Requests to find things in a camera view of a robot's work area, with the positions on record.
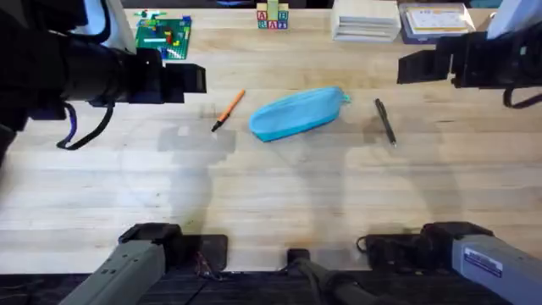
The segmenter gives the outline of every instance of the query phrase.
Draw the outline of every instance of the wooden tabletop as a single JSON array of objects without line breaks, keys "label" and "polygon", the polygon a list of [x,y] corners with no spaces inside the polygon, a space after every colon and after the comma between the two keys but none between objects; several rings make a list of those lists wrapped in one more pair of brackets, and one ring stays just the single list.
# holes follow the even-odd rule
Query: wooden tabletop
[{"label": "wooden tabletop", "polygon": [[[446,220],[482,225],[542,258],[542,106],[510,110],[501,91],[448,81],[398,86],[397,59],[421,47],[333,42],[328,10],[293,10],[287,31],[258,30],[253,10],[167,12],[194,19],[187,62],[207,69],[208,94],[119,104],[76,152],[55,147],[67,121],[29,122],[0,183],[1,273],[92,272],[119,235],[151,221],[226,234],[229,270],[277,269],[289,247],[329,268],[360,268],[358,236]],[[478,25],[487,15],[473,11]],[[248,130],[263,105],[331,85],[351,96],[336,121],[270,143]],[[103,109],[76,107],[82,135]]]}]

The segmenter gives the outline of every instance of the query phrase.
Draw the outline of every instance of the orange marker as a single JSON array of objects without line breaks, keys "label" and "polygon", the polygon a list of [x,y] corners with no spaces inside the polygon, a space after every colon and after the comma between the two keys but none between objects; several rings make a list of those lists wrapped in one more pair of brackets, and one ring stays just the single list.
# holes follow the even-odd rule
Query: orange marker
[{"label": "orange marker", "polygon": [[237,97],[235,97],[235,100],[228,105],[226,110],[222,112],[222,115],[218,118],[217,122],[214,124],[213,128],[211,129],[211,132],[216,131],[222,124],[227,120],[231,114],[231,111],[234,109],[235,105],[241,100],[241,98],[245,95],[245,89],[241,90],[239,94],[237,94]]}]

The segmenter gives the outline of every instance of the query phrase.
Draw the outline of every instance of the black pen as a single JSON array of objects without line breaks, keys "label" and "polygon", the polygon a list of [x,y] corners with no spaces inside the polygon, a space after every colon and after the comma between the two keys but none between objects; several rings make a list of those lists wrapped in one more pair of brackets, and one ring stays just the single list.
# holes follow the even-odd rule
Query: black pen
[{"label": "black pen", "polygon": [[384,128],[386,129],[386,135],[388,136],[388,140],[390,140],[390,144],[397,147],[397,140],[395,139],[395,134],[391,129],[390,122],[388,121],[388,114],[386,113],[384,104],[378,98],[374,100],[374,104],[376,105],[376,109],[379,110],[379,115],[382,119],[382,123],[384,124]]}]

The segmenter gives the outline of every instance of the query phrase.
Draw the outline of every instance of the black cable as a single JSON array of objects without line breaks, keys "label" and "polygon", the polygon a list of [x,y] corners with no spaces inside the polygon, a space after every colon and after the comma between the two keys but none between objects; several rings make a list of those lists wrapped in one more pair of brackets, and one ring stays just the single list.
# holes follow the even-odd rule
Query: black cable
[{"label": "black cable", "polygon": [[523,100],[519,103],[512,103],[512,93],[514,92],[514,89],[515,89],[514,87],[507,88],[502,94],[502,102],[507,108],[524,109],[527,107],[531,107],[535,105],[536,103],[542,102],[542,94],[539,94],[534,97],[530,97],[526,100]]},{"label": "black cable", "polygon": [[[207,269],[207,271],[205,271],[203,274],[201,272],[202,266],[204,266]],[[203,255],[203,253],[199,251],[196,254],[196,267],[197,267],[196,276],[198,277],[201,277],[207,280],[216,280],[216,281],[227,280],[220,273],[216,273],[213,270],[213,267],[211,266],[207,258]]]},{"label": "black cable", "polygon": [[0,290],[5,290],[5,291],[19,290],[19,289],[23,289],[23,288],[30,288],[30,287],[36,286],[36,285],[44,283],[44,282],[45,282],[45,280],[35,280],[35,281],[30,282],[30,283],[24,283],[24,284],[20,284],[20,285],[16,285],[16,286],[2,286],[2,287],[0,287]]},{"label": "black cable", "polygon": [[205,288],[205,286],[209,283],[208,280],[206,280],[198,290],[196,290],[191,297],[188,298],[188,300],[186,300],[185,302],[185,305],[189,305],[190,303],[192,303],[192,301],[194,301],[194,299],[200,294],[200,292],[202,292],[203,288]]},{"label": "black cable", "polygon": [[322,305],[322,292],[318,287],[316,276],[312,273],[305,273],[303,270],[301,270],[301,272],[308,278],[309,285],[311,286],[312,295],[314,296],[314,300],[316,300],[316,305]]},{"label": "black cable", "polygon": [[297,267],[299,265],[299,261],[296,259],[294,260],[293,262],[291,263],[288,263],[286,266],[284,266],[282,269],[279,269],[279,271],[277,271],[278,273],[284,273],[284,272],[287,272],[288,270],[290,270],[291,268],[293,267]]},{"label": "black cable", "polygon": [[91,131],[88,135],[84,136],[82,139],[78,140],[76,143],[70,146],[67,146],[67,144],[71,141],[71,139],[75,135],[75,132],[77,131],[77,114],[73,106],[71,106],[68,103],[65,103],[64,106],[66,107],[69,113],[71,129],[70,129],[69,134],[62,141],[57,143],[57,147],[60,149],[74,151],[83,147],[88,142],[94,140],[97,136],[100,136],[100,134],[102,134],[102,132],[108,126],[109,121],[111,120],[111,117],[113,117],[114,104],[115,104],[114,102],[108,103],[108,108],[105,112],[105,115],[103,116],[102,121],[100,122],[100,124],[98,124],[98,126],[93,131]]},{"label": "black cable", "polygon": [[101,0],[100,3],[102,4],[103,14],[105,17],[105,26],[103,27],[102,32],[96,35],[69,33],[68,36],[78,38],[85,42],[94,42],[96,44],[100,44],[109,39],[109,37],[111,36],[111,16],[109,15],[108,3],[106,0]]},{"label": "black cable", "polygon": [[360,237],[356,240],[356,248],[357,248],[357,250],[358,250],[361,254],[367,254],[367,249],[363,249],[363,248],[359,245],[359,243],[360,243],[361,241],[364,241],[364,240],[365,240],[365,237],[367,237],[367,236],[360,236]]}]

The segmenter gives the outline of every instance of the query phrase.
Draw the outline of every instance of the toy block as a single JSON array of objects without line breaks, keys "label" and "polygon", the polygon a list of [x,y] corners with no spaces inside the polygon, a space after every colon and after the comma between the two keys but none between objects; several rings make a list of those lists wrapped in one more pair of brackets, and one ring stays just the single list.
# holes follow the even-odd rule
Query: toy block
[{"label": "toy block", "polygon": [[267,11],[257,11],[257,19],[258,20],[267,20],[268,19],[268,12]]},{"label": "toy block", "polygon": [[258,29],[267,29],[268,28],[268,21],[267,20],[258,20],[257,21],[257,28]]},{"label": "toy block", "polygon": [[268,21],[268,28],[270,30],[277,30],[277,28],[279,27],[278,22],[279,21],[277,21],[277,20],[269,20]]},{"label": "toy block", "polygon": [[267,3],[256,4],[256,16],[258,20],[268,19],[268,4]]},{"label": "toy block", "polygon": [[268,0],[268,20],[279,19],[279,0]]},{"label": "toy block", "polygon": [[288,11],[279,11],[279,20],[288,20]]},{"label": "toy block", "polygon": [[288,20],[288,3],[279,4],[279,20]]},{"label": "toy block", "polygon": [[268,4],[267,3],[256,3],[256,10],[259,11],[266,11],[268,10]]},{"label": "toy block", "polygon": [[288,29],[288,20],[279,20],[279,30]]}]

